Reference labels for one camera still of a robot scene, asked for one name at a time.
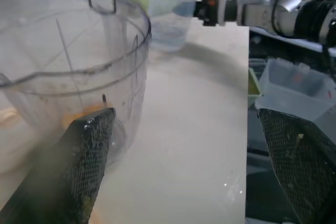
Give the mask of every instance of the clear plastic cup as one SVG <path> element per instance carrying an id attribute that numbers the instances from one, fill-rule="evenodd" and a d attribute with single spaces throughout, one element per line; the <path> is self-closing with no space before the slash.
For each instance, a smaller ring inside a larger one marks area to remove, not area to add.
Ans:
<path id="1" fill-rule="evenodd" d="M 151 46 L 160 51 L 180 50 L 193 17 L 196 0 L 150 0 Z"/>

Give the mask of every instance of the white table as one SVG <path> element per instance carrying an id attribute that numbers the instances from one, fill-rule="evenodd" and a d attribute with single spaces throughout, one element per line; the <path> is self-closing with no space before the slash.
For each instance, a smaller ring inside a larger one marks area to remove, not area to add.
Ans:
<path id="1" fill-rule="evenodd" d="M 193 20 L 182 51 L 150 51 L 140 128 L 104 178 L 101 223 L 244 223 L 248 37 Z"/>

